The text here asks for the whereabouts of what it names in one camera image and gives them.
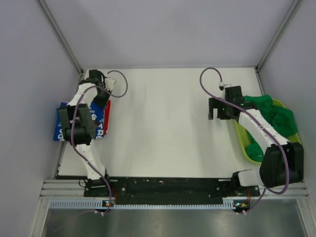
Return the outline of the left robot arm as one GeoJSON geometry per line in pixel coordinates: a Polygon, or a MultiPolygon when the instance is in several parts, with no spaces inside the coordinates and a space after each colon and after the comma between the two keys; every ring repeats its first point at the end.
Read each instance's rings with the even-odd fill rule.
{"type": "Polygon", "coordinates": [[[63,138],[70,143],[86,168],[86,188],[95,188],[102,196],[111,192],[112,184],[95,148],[99,123],[92,118],[90,107],[94,105],[104,113],[114,84],[115,81],[100,70],[89,70],[88,78],[79,83],[71,101],[58,109],[63,138]]]}

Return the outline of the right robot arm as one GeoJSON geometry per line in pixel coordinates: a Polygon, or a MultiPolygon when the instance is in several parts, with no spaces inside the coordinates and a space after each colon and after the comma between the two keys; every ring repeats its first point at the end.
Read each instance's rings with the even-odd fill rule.
{"type": "Polygon", "coordinates": [[[271,193],[284,194],[288,186],[303,180],[304,149],[276,131],[253,101],[247,101],[240,86],[223,87],[222,97],[211,95],[208,118],[233,119],[246,129],[263,152],[260,167],[237,171],[230,183],[235,195],[243,195],[249,186],[263,186],[271,193]]]}

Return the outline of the blue t-shirt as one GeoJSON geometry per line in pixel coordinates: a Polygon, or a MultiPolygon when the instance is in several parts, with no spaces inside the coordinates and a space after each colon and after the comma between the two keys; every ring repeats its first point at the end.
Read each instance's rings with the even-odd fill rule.
{"type": "MultiPolygon", "coordinates": [[[[107,109],[104,109],[97,105],[96,103],[92,102],[89,106],[91,118],[93,120],[94,125],[96,126],[95,136],[94,139],[103,139],[106,134],[106,129],[108,126],[108,122],[106,121],[106,113],[107,109]]],[[[65,141],[63,133],[62,133],[62,126],[61,120],[59,116],[59,108],[56,109],[57,111],[57,120],[54,128],[53,134],[53,141],[62,142],[65,141]]]]}

